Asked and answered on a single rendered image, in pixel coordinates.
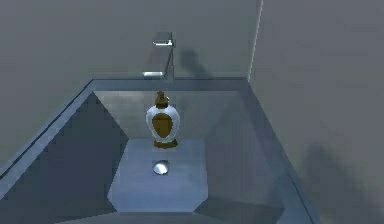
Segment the white and brown soap dispenser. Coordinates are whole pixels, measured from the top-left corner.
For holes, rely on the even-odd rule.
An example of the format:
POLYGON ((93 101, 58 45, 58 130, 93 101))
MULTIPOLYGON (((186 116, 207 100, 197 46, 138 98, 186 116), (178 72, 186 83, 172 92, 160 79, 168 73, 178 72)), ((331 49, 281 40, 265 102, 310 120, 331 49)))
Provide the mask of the white and brown soap dispenser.
POLYGON ((155 104, 146 112, 146 124, 154 138, 154 146, 160 149, 178 146, 176 135, 180 127, 180 115, 169 101, 163 91, 158 91, 155 104))

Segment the silver round sink drain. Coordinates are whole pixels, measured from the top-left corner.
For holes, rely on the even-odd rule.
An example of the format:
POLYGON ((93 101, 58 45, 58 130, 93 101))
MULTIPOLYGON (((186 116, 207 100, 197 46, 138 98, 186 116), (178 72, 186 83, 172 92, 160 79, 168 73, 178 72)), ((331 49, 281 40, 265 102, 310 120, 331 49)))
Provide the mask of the silver round sink drain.
POLYGON ((170 163, 166 160, 156 161, 153 165, 153 172, 156 175, 167 175, 170 169, 170 163))

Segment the grey metal faucet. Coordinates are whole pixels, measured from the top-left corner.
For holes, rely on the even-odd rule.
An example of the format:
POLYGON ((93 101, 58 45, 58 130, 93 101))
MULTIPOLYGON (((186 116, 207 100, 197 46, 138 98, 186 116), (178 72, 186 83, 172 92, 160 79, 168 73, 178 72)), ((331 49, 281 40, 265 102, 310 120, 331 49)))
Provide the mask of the grey metal faucet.
POLYGON ((174 41, 171 32, 158 32, 152 40, 149 57, 142 75, 149 79, 165 79, 173 66, 174 41))

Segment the grey square sink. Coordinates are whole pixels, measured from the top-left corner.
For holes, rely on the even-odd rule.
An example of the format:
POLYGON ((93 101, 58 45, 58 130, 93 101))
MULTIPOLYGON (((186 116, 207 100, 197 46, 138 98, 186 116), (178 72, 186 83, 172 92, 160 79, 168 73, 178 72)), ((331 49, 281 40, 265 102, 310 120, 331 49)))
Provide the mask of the grey square sink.
POLYGON ((93 80, 0 173, 0 224, 321 224, 244 80, 93 80), (180 115, 160 149, 146 112, 180 115), (156 161, 170 163, 156 175, 156 161))

